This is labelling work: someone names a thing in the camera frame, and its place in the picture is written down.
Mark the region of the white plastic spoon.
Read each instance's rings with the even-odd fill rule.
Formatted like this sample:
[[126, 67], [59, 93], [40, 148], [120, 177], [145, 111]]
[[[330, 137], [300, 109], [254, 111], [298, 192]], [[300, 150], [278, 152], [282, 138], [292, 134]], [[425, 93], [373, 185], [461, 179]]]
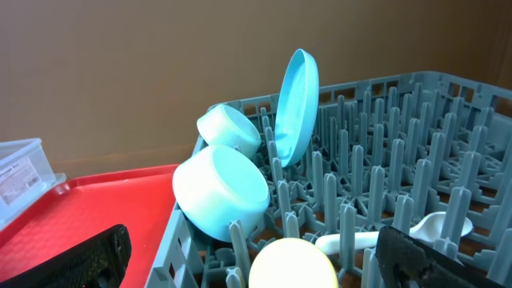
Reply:
[[[441, 237], [445, 218], [445, 211], [430, 213], [410, 228], [409, 236], [433, 244]], [[340, 230], [338, 234], [323, 235], [316, 240], [315, 245], [326, 255], [339, 254], [342, 251], [342, 239], [344, 236], [348, 236], [349, 243], [354, 246], [355, 250], [376, 247], [379, 235], [377, 230], [367, 232], [355, 232], [354, 228], [351, 230], [354, 232], [352, 236], [343, 230]]]

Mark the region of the green bowl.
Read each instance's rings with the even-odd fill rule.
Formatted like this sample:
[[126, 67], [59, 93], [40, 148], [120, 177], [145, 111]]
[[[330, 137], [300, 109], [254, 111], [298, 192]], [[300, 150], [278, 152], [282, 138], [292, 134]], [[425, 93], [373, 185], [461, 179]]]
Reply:
[[252, 158], [262, 144], [256, 126], [239, 110], [226, 104], [216, 105], [197, 120], [198, 132], [209, 145], [238, 147]]

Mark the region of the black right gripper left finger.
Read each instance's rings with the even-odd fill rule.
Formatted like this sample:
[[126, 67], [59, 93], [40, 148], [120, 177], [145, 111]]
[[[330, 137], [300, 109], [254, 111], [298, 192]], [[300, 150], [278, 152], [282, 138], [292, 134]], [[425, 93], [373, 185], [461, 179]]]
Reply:
[[1, 282], [2, 287], [119, 287], [132, 246], [126, 226], [117, 224], [59, 255]]

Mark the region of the yellow plastic cup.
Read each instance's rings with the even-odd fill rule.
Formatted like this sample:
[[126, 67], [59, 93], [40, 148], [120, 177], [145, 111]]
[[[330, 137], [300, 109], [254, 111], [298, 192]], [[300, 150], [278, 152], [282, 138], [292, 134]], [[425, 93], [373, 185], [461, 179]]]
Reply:
[[339, 288], [328, 257], [300, 238], [281, 238], [265, 246], [250, 268], [249, 288]]

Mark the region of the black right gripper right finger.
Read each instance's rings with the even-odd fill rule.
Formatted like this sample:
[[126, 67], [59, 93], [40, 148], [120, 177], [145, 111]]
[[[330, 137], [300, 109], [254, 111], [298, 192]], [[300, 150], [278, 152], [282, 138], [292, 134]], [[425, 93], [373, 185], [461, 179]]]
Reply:
[[455, 260], [392, 226], [378, 232], [376, 258], [386, 288], [415, 282], [425, 288], [499, 288]]

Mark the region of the small light blue bowl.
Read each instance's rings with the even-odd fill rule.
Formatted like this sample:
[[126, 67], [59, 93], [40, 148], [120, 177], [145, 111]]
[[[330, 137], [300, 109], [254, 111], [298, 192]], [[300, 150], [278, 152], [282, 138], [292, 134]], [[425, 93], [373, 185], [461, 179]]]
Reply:
[[220, 241], [230, 242], [239, 220], [248, 238], [270, 204], [267, 182], [251, 160], [228, 146], [207, 146], [180, 164], [172, 180], [176, 202], [188, 219]]

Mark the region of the large light blue plate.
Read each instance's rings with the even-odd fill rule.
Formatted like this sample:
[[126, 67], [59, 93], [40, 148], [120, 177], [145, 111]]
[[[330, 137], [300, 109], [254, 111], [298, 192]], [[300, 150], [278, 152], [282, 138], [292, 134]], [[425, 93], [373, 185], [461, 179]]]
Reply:
[[278, 97], [274, 141], [283, 167], [299, 162], [314, 131], [319, 73], [311, 54], [296, 50], [286, 68]]

